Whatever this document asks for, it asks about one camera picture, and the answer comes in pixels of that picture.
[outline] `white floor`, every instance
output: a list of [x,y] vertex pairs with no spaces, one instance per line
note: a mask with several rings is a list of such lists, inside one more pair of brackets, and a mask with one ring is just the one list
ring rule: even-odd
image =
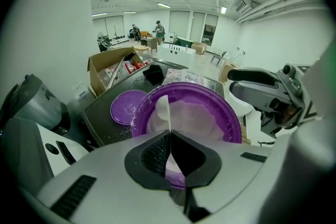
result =
[[[140,45],[140,42],[130,40],[130,41],[126,41],[121,44],[118,44],[116,48],[117,47],[121,47],[121,48],[132,47],[134,45]],[[157,55],[156,50],[154,50],[152,54],[149,53],[148,55],[152,57],[156,57]],[[202,76],[205,76],[205,77],[208,77],[214,80],[218,80],[218,73],[219,73],[219,69],[220,69],[222,62],[220,62],[218,66],[216,66],[217,61],[218,61],[217,59],[214,59],[214,61],[210,63],[213,55],[209,52],[205,52],[203,55],[196,54],[195,57],[196,58],[194,60],[194,64],[191,68],[189,68],[189,70],[194,73],[198,73]],[[273,138],[271,138],[270,136],[268,136],[267,134],[263,133],[260,130],[260,112],[257,112],[254,109],[252,109],[252,111],[246,115],[246,125],[247,125],[246,126],[247,138],[251,140],[251,145],[259,146],[258,141],[260,142],[274,141]],[[280,134],[286,134],[290,132],[292,132],[292,130],[290,131],[282,130],[280,131]]]

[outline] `ceiling light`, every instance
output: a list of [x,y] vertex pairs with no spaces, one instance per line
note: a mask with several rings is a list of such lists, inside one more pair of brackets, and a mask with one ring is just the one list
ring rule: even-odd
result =
[[93,14],[92,17],[96,17],[96,16],[99,16],[99,15],[106,15],[106,14],[107,14],[107,12],[105,12],[105,13]]
[[166,4],[162,4],[162,3],[158,3],[158,5],[162,6],[162,7],[166,7],[166,8],[171,8],[171,6],[168,6]]

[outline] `white wall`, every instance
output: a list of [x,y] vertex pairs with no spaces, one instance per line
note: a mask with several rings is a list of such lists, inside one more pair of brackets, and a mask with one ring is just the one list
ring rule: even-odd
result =
[[243,25],[243,65],[277,71],[286,63],[313,64],[335,34],[327,11],[308,10]]
[[169,31],[170,10],[154,10],[135,14],[124,14],[125,35],[129,33],[132,24],[140,28],[140,31],[152,32],[156,27],[156,21],[161,21],[166,33]]
[[89,84],[88,57],[98,52],[90,0],[16,0],[0,36],[0,103],[31,73],[68,102],[77,81]]
[[234,19],[220,15],[211,47],[222,51],[237,47],[241,28],[241,25],[236,24]]

